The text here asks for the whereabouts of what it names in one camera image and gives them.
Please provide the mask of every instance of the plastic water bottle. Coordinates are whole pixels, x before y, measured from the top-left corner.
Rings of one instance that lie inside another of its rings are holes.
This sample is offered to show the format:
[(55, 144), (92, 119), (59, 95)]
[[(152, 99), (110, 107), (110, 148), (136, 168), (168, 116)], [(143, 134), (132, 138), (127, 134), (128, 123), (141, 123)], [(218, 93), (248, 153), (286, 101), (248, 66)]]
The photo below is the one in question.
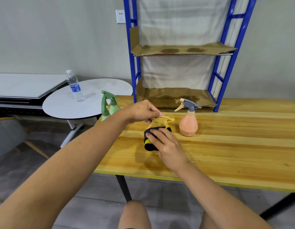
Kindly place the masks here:
[(75, 100), (77, 102), (84, 101), (86, 98), (81, 91), (80, 85), (78, 84), (77, 76), (72, 73), (72, 70), (67, 71), (67, 82), (71, 87)]

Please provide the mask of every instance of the blue shelf post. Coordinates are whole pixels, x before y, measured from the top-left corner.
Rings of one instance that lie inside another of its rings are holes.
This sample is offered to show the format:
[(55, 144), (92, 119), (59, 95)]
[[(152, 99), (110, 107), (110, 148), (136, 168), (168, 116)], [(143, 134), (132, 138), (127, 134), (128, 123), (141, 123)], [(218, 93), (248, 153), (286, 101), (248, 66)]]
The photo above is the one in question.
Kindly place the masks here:
[[(129, 47), (129, 55), (130, 55), (130, 71), (131, 71), (131, 77), (132, 77), (134, 103), (136, 103), (137, 102), (136, 85), (137, 85), (137, 79), (139, 80), (141, 78), (141, 68), (140, 68), (140, 57), (136, 57), (136, 64), (137, 64), (137, 73), (136, 73), (135, 62), (134, 62), (135, 56), (130, 52), (130, 28), (132, 27), (132, 24), (133, 24), (133, 27), (138, 26), (137, 3), (136, 3), (136, 0), (132, 0), (133, 18), (131, 18), (130, 0), (123, 0), (123, 2), (124, 2), (125, 19), (126, 19), (127, 41), (128, 41), (128, 47)], [(239, 53), (239, 49), (241, 47), (250, 17), (252, 15), (253, 8), (255, 7), (256, 0), (249, 0), (246, 11), (244, 14), (233, 14), (236, 2), (237, 2), (237, 0), (231, 0), (231, 2), (230, 2), (228, 14), (226, 17), (224, 29), (223, 29), (222, 36), (221, 36), (221, 43), (225, 44), (227, 33), (228, 33), (229, 26), (231, 23), (231, 19), (243, 18), (241, 28), (238, 33), (238, 37), (237, 37), (237, 40), (236, 40), (235, 46), (234, 46), (235, 48), (238, 48), (238, 50), (232, 52), (232, 55), (231, 55), (231, 58), (230, 58), (224, 78), (222, 76), (220, 76), (220, 74), (218, 74), (218, 66), (220, 63), (221, 56), (216, 56), (216, 59), (214, 62), (214, 68), (213, 68), (210, 82), (209, 82), (209, 86), (208, 86), (208, 92), (209, 92), (210, 96), (212, 97), (214, 102), (217, 103), (217, 106), (214, 107), (214, 112), (218, 112), (218, 110), (219, 110), (219, 107), (220, 107), (222, 98), (224, 96), (230, 75), (232, 73), (233, 66), (236, 62), (236, 59), (237, 59), (237, 56)], [(215, 77), (217, 77), (222, 82), (222, 86), (220, 88), (220, 92), (219, 92), (217, 99), (215, 99), (214, 96), (211, 94)]]

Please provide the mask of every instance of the peach bottle body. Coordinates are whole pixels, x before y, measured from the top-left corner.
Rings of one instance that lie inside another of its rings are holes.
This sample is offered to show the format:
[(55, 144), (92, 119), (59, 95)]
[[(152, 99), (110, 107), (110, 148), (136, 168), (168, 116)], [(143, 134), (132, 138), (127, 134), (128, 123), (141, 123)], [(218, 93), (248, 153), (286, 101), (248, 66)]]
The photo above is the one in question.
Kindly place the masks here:
[(197, 131), (197, 121), (195, 112), (187, 112), (184, 118), (179, 123), (180, 133), (184, 136), (193, 136)]

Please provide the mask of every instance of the cardboard flap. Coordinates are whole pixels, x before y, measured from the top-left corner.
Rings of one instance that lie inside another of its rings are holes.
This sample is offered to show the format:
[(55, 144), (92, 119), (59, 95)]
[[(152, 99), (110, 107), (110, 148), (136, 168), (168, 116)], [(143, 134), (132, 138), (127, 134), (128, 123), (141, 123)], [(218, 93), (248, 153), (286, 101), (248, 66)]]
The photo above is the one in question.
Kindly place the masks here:
[(180, 98), (188, 99), (199, 106), (216, 106), (207, 90), (190, 88), (144, 88), (142, 79), (137, 84), (137, 101), (149, 100), (159, 108), (176, 108)]
[(151, 56), (151, 55), (219, 55), (228, 53), (237, 48), (226, 46), (221, 42), (212, 42), (205, 45), (144, 45), (139, 44), (139, 28), (138, 26), (130, 28), (130, 45), (131, 53), (135, 56)]

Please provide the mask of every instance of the left arm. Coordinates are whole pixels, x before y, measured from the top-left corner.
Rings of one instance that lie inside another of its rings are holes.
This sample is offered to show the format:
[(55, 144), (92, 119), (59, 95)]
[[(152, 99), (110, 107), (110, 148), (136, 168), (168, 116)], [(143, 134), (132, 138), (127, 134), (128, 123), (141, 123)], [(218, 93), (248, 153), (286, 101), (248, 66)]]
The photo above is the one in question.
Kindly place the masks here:
[(51, 228), (129, 123), (161, 113), (144, 100), (123, 108), (73, 139), (0, 206), (0, 228)]

